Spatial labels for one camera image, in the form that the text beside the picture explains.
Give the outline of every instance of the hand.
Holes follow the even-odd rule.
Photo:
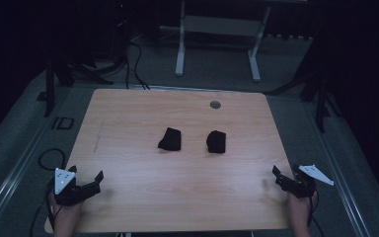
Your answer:
[[[51,194],[51,207],[54,216],[54,237],[71,237],[78,224],[83,201],[66,206],[59,205]]]
[[[288,194],[288,217],[290,220],[291,230],[295,237],[310,237],[308,220],[312,206],[308,197],[297,198],[294,194]],[[312,201],[317,197],[315,192]]]

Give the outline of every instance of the white triangular marker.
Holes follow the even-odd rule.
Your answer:
[[[54,170],[54,193],[60,194],[73,178],[75,178],[75,172],[56,168]]]
[[[326,175],[324,175],[315,165],[313,166],[300,166],[299,169],[303,171],[306,175],[320,180],[323,183],[333,186],[334,181],[330,180]]]

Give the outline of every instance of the black foam block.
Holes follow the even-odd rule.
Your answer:
[[[208,152],[222,154],[226,152],[226,133],[211,131],[207,137]]]
[[[168,127],[165,135],[158,144],[158,148],[168,151],[181,150],[181,132],[179,130]]]

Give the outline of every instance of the round hole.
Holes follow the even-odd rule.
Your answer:
[[[210,102],[210,107],[217,110],[221,107],[221,104],[218,101],[212,101],[212,102]]]

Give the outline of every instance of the table top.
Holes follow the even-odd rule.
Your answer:
[[[167,127],[181,131],[180,151],[157,147]],[[213,130],[226,133],[224,154],[208,153]],[[271,170],[291,170],[263,94],[96,90],[72,165],[78,185],[105,175],[101,193],[85,201],[78,232],[288,227],[286,193]]]

